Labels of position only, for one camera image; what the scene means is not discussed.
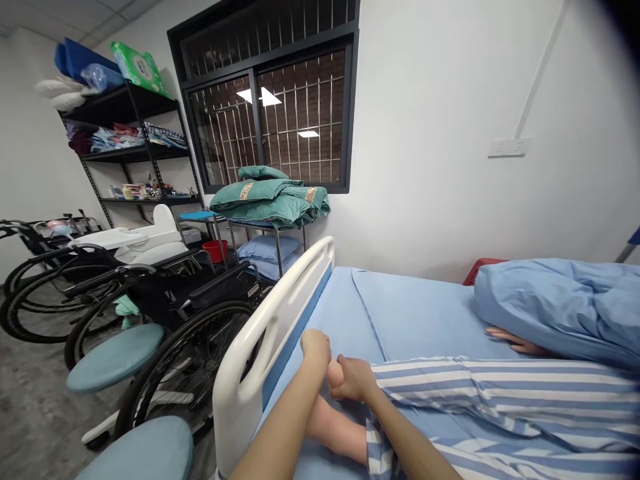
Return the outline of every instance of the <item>blue round seat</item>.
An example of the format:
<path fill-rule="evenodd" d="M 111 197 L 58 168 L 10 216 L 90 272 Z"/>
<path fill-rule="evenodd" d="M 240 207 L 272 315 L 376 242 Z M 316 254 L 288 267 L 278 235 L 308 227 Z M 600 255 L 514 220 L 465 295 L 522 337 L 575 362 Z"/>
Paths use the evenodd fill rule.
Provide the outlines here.
<path fill-rule="evenodd" d="M 164 328 L 156 323 L 118 333 L 78 362 L 67 376 L 67 387 L 76 393 L 93 393 L 120 383 L 144 367 L 164 336 Z"/>
<path fill-rule="evenodd" d="M 143 423 L 113 442 L 76 480 L 186 480 L 193 436 L 179 417 Z"/>

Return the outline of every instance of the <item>white pillow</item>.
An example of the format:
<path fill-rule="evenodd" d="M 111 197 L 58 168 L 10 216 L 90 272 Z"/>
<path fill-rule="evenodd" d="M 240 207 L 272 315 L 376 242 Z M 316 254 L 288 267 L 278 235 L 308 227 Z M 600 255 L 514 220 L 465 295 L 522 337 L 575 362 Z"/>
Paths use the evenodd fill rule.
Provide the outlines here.
<path fill-rule="evenodd" d="M 52 99 L 63 93 L 71 93 L 82 90 L 82 85 L 73 80 L 62 79 L 42 80 L 35 84 L 34 89 L 44 98 Z"/>
<path fill-rule="evenodd" d="M 51 104 L 58 111 L 71 111 L 85 102 L 80 92 L 63 93 L 51 99 Z"/>

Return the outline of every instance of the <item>black shelving unit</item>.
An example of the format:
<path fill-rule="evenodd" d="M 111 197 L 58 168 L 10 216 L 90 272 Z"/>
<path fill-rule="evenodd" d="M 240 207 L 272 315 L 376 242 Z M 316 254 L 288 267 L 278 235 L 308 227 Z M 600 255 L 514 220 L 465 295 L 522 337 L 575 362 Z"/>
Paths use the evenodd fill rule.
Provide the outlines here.
<path fill-rule="evenodd" d="M 180 118 L 180 126 L 182 128 L 182 134 L 187 138 L 185 132 L 185 124 L 180 113 L 180 105 L 177 100 L 168 99 L 162 95 L 154 93 L 150 90 L 138 87 L 129 81 L 126 81 L 124 85 L 108 91 L 102 95 L 88 100 L 84 105 L 76 108 L 75 110 L 64 113 L 61 115 L 64 122 L 71 123 L 89 123 L 92 125 L 98 125 L 102 127 L 112 128 L 114 123 L 132 123 L 137 122 L 142 130 L 142 134 L 145 138 L 145 144 L 137 147 L 131 147 L 120 150 L 111 150 L 99 153 L 91 153 L 88 155 L 79 155 L 82 167 L 89 178 L 89 182 L 93 188 L 96 198 L 100 202 L 102 211 L 104 212 L 109 225 L 113 228 L 113 222 L 111 216 L 107 210 L 107 205 L 114 204 L 128 204 L 135 205 L 138 209 L 138 213 L 143 220 L 147 220 L 145 212 L 143 210 L 144 205 L 158 205 L 164 203 L 171 207 L 172 205 L 186 205 L 190 203 L 200 203 L 204 207 L 202 192 L 200 191 L 200 185 L 195 173 L 195 167 L 191 159 L 191 150 L 187 148 L 182 150 L 175 147 L 165 147 L 149 141 L 149 134 L 144 126 L 144 120 L 160 115 L 162 113 L 168 113 L 176 111 L 178 118 Z M 124 200 L 113 198 L 102 198 L 98 188 L 93 180 L 93 176 L 87 166 L 88 162 L 97 163 L 116 163 L 120 164 L 122 172 L 128 183 L 133 183 L 131 175 L 127 165 L 130 163 L 138 162 L 150 162 L 153 167 L 153 173 L 160 185 L 164 184 L 162 180 L 162 174 L 160 174 L 160 168 L 158 167 L 158 160 L 173 159 L 173 158 L 185 158 L 189 162 L 191 167 L 191 173 L 193 175 L 193 182 L 197 189 L 198 194 L 195 197 L 188 198 L 167 198 L 163 189 L 161 189 L 161 198 L 154 199 L 142 199 L 142 200 Z"/>

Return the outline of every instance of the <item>white wall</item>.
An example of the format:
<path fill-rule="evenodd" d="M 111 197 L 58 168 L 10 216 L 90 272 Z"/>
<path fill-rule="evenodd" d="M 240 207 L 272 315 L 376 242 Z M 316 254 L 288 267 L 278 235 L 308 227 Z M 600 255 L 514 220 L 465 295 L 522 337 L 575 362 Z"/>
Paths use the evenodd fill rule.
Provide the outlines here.
<path fill-rule="evenodd" d="M 113 39 L 149 51 L 179 97 L 166 31 L 212 3 L 164 1 Z M 363 0 L 351 191 L 311 238 L 333 235 L 342 265 L 448 281 L 478 257 L 613 260 L 640 220 L 640 121 L 594 2 L 567 14 L 525 124 L 530 153 L 487 158 L 515 132 L 559 7 Z"/>
<path fill-rule="evenodd" d="M 103 218 L 60 117 L 33 90 L 48 75 L 55 43 L 28 31 L 14 35 L 0 39 L 0 219 L 56 218 L 78 208 Z M 29 256 L 18 238 L 0 241 L 0 283 Z"/>

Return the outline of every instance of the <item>striped pants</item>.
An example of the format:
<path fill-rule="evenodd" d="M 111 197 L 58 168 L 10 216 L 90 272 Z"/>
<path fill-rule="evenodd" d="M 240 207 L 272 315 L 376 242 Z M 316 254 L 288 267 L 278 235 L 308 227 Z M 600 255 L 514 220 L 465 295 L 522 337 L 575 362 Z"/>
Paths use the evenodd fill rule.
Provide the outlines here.
<path fill-rule="evenodd" d="M 435 357 L 372 366 L 396 404 L 470 415 L 505 432 L 504 440 L 423 433 L 464 480 L 623 480 L 640 451 L 640 375 L 569 360 L 469 360 Z M 550 440 L 527 448 L 510 438 Z M 382 428 L 367 418 L 369 474 L 404 474 Z"/>

